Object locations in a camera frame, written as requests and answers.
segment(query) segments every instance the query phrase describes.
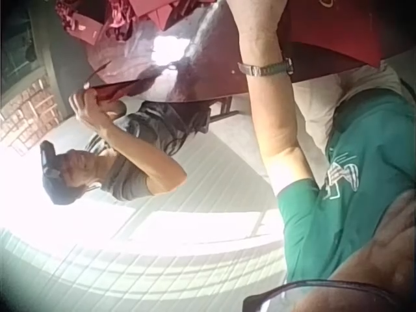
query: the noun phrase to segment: gray t-shirt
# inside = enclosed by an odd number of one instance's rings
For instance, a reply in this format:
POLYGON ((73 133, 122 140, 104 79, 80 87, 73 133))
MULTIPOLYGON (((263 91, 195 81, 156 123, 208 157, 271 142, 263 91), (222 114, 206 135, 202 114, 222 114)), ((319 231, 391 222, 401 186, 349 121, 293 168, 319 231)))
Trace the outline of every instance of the gray t-shirt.
MULTIPOLYGON (((185 124, 166 103, 145 102, 136 113, 128 114, 114 123, 168 155, 173 155, 180 149, 181 138, 185 135, 185 124)), ((110 146, 107 142, 98 135, 94 135, 86 146, 87 151, 96 155, 108 148, 110 146)), ((152 196, 146 184, 147 177, 141 169, 119 153, 101 189, 120 201, 152 196)))

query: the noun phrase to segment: brick wall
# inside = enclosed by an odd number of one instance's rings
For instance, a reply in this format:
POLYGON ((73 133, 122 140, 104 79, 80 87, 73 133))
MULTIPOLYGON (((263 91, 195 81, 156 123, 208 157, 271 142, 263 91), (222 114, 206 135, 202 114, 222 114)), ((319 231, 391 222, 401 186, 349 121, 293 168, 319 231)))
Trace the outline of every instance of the brick wall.
POLYGON ((44 76, 8 103, 1 104, 0 142, 23 156, 61 122, 62 115, 44 76))

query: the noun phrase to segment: wristwatch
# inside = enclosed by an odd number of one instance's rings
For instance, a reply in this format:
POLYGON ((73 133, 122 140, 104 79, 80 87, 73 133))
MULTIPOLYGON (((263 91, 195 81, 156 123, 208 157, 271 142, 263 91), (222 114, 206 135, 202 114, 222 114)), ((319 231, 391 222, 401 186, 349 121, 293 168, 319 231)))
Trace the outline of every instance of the wristwatch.
POLYGON ((289 75, 293 74, 293 63, 290 58, 285 58, 283 62, 271 64, 267 66, 254 66, 239 63, 239 70, 249 76, 264 77, 277 75, 279 73, 286 72, 289 75))

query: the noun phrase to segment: baseball cap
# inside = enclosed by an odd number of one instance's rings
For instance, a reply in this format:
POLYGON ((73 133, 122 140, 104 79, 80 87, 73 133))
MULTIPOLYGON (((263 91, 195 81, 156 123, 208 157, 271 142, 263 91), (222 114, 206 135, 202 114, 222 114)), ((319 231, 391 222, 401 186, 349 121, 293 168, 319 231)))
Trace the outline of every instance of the baseball cap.
POLYGON ((42 184, 55 205, 69 205, 81 197, 84 187, 69 187, 60 172, 62 157, 56 155, 55 148, 49 141, 40 144, 42 162, 42 184))

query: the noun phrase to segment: table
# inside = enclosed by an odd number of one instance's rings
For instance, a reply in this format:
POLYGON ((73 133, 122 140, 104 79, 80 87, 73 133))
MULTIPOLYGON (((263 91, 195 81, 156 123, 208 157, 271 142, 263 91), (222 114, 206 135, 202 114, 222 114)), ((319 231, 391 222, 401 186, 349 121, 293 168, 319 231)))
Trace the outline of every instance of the table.
MULTIPOLYGON (((103 38, 86 52, 93 69, 111 63, 98 75, 106 83, 137 79, 149 66, 164 66, 147 91, 139 95, 148 101, 189 102, 224 98, 247 93, 246 78, 237 68, 240 61, 238 32, 224 0, 206 8, 197 8, 165 32, 152 22, 141 22, 125 43, 103 38)), ((380 27, 383 58, 399 54, 414 45, 394 18, 384 18, 380 27)), ((292 81, 304 81, 331 73, 343 72, 362 63, 319 47, 305 44, 282 44, 293 59, 292 81)))

